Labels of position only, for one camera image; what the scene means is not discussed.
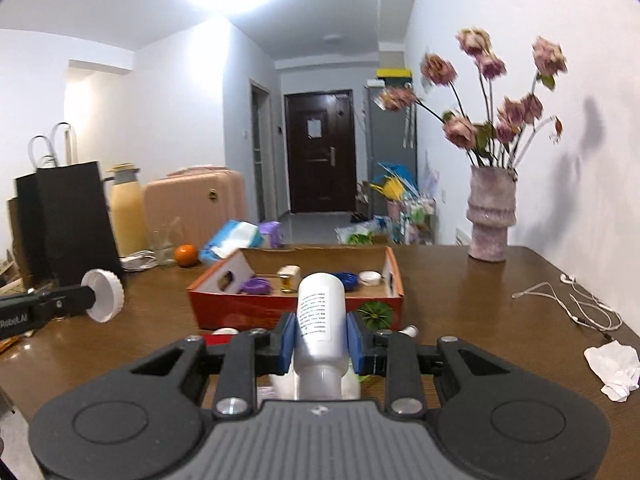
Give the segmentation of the purple gear-shaped lid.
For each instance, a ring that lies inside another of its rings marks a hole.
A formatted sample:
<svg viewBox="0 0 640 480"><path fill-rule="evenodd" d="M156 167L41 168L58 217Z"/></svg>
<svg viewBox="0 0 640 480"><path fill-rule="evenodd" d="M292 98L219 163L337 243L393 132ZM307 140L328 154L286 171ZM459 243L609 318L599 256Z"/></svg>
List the purple gear-shaped lid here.
<svg viewBox="0 0 640 480"><path fill-rule="evenodd" d="M241 292L247 295L268 296L271 294L272 287L268 278L249 278L241 285Z"/></svg>

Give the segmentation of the small beige perfume bottle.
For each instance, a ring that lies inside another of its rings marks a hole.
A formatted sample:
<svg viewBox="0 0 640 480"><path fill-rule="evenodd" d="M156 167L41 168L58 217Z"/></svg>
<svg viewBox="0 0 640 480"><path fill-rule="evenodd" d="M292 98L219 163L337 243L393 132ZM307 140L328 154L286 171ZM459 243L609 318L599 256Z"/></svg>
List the small beige perfume bottle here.
<svg viewBox="0 0 640 480"><path fill-rule="evenodd" d="M277 276L280 280L281 292L288 294L289 292L297 292L300 283L300 266L288 264L281 266Z"/></svg>

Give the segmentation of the orange fruit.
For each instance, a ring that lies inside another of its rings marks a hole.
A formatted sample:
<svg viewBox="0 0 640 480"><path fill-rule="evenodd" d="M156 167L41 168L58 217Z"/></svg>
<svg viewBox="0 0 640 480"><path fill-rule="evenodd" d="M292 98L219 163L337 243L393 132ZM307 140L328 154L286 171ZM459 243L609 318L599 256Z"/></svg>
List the orange fruit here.
<svg viewBox="0 0 640 480"><path fill-rule="evenodd" d="M178 246L174 251L174 259L178 266L182 268L190 268L200 263L198 250L191 244Z"/></svg>

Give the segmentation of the black paper bag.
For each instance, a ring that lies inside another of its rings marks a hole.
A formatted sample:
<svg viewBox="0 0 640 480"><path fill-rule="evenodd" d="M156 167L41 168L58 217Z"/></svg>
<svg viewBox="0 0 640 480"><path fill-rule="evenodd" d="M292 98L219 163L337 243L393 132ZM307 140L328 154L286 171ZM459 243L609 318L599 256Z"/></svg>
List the black paper bag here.
<svg viewBox="0 0 640 480"><path fill-rule="evenodd" d="M70 140L67 122L29 140L34 171L14 180L15 196L8 201L14 257L27 289L77 285L92 269L124 275L99 165L63 165L55 151L58 130Z"/></svg>

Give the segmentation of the translucent plastic container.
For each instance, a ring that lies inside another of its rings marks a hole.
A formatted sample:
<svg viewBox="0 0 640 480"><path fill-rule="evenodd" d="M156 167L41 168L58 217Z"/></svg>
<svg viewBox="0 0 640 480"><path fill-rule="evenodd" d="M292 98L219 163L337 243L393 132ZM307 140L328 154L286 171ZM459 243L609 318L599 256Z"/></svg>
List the translucent plastic container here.
<svg viewBox="0 0 640 480"><path fill-rule="evenodd" d="M271 387L280 400L333 401L358 400L361 396L360 381L351 368L342 377L337 372L303 372L299 375L292 368L282 376L270 375Z"/></svg>

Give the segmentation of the white cylindrical bottle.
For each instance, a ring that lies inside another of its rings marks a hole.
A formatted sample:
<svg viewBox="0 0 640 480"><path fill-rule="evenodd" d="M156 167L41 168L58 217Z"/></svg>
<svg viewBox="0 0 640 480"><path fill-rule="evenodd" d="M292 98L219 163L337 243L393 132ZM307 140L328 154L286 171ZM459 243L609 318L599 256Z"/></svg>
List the white cylindrical bottle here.
<svg viewBox="0 0 640 480"><path fill-rule="evenodd" d="M345 289L333 274L314 273L300 282L296 309L294 370L337 372L348 369Z"/></svg>

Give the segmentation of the blue tissue pack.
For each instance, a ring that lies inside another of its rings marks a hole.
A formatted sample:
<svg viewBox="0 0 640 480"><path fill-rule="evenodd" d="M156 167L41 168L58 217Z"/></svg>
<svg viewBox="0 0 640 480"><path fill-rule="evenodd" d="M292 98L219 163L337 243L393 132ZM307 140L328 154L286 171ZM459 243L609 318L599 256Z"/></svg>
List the blue tissue pack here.
<svg viewBox="0 0 640 480"><path fill-rule="evenodd" d="M243 248L256 248L262 244L262 234L253 223L229 220L198 251L201 263L211 266Z"/></svg>

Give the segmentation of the red cardboard box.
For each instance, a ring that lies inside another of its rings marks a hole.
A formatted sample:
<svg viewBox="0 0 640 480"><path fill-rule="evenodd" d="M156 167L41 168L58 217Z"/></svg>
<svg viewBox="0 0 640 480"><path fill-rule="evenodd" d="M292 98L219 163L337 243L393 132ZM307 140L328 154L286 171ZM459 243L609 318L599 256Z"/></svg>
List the red cardboard box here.
<svg viewBox="0 0 640 480"><path fill-rule="evenodd" d="M188 295L202 330L273 328L282 313L296 310L302 279L318 272L366 272L370 285L345 289L346 310L378 328L401 326L404 284L392 248L383 245L241 248L213 264Z"/></svg>

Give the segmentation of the white ridged lid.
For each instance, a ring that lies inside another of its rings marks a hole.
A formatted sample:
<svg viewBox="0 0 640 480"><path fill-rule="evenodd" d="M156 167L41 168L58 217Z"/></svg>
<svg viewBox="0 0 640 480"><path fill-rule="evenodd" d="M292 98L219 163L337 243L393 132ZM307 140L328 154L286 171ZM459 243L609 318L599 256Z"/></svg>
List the white ridged lid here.
<svg viewBox="0 0 640 480"><path fill-rule="evenodd" d="M96 299L87 314L98 323L110 322L122 310L125 293L119 278L111 271L93 269L88 271L81 281L88 286Z"/></svg>

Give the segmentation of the pink textured vase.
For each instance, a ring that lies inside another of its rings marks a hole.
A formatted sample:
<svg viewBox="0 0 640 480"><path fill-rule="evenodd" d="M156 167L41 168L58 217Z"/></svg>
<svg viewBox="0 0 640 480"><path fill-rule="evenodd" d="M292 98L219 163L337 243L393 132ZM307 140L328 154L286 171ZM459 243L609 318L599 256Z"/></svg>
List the pink textured vase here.
<svg viewBox="0 0 640 480"><path fill-rule="evenodd" d="M485 262L506 260L508 229L516 223L516 182L509 170L473 167L466 218L472 223L469 256Z"/></svg>

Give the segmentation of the blue gear-shaped lid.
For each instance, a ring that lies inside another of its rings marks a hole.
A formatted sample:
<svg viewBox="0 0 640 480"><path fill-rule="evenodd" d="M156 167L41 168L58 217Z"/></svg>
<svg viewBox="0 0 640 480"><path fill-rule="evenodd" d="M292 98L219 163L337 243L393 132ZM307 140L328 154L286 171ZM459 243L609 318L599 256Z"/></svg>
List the blue gear-shaped lid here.
<svg viewBox="0 0 640 480"><path fill-rule="evenodd" d="M359 286L359 278L355 273L336 272L334 276L341 281L345 292L354 292Z"/></svg>

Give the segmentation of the small white round jar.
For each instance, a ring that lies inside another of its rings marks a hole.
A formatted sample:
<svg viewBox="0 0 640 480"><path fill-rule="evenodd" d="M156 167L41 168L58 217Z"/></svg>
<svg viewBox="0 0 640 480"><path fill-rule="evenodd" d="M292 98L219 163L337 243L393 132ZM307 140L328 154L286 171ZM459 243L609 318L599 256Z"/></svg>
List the small white round jar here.
<svg viewBox="0 0 640 480"><path fill-rule="evenodd" d="M382 274L376 271L367 270L358 274L358 280L363 286L378 286L382 279Z"/></svg>

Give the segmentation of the yellow thermos jug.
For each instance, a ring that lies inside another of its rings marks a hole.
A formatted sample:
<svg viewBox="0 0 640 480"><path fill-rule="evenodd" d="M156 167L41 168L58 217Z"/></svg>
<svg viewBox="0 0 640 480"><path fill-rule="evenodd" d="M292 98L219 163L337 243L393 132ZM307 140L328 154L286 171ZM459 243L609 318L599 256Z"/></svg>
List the yellow thermos jug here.
<svg viewBox="0 0 640 480"><path fill-rule="evenodd" d="M104 185L111 185L108 206L114 239L121 257L148 248L139 171L132 162L124 162L107 170L108 176L103 180Z"/></svg>

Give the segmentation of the crumpled white tissue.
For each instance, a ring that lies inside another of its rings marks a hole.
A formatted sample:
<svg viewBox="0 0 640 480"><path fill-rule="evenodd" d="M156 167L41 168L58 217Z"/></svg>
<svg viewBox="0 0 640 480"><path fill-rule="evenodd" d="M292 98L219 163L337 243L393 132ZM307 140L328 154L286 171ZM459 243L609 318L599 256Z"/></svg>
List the crumpled white tissue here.
<svg viewBox="0 0 640 480"><path fill-rule="evenodd" d="M601 391L612 402L625 402L639 389L640 362L637 350L614 340L584 351L590 370L603 382Z"/></svg>

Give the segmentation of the dried pink flowers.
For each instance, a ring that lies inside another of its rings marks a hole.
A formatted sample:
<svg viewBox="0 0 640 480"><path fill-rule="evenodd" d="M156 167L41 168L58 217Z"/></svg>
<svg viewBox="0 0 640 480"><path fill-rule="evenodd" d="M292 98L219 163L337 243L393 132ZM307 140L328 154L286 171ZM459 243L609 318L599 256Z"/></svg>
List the dried pink flowers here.
<svg viewBox="0 0 640 480"><path fill-rule="evenodd" d="M515 176L539 131L551 127L549 138L552 142L558 143L562 138L561 119L555 115L544 116L537 88L554 90L556 77L567 72L567 58L559 44L537 37L532 45L535 75L529 92L521 98L505 98L498 103L494 81L506 76L506 63L492 47L488 32L477 27L462 28L456 39L460 50L474 62L477 71L486 115L482 122L472 119L465 110L456 88L458 73L452 63L434 53L423 55L422 81L430 87L449 89L454 95L453 108L435 112L418 97L410 82L384 87L374 102L386 112L404 112L406 133L416 130L411 119L418 110L425 110L439 121L445 138L465 152L472 166L500 168Z"/></svg>

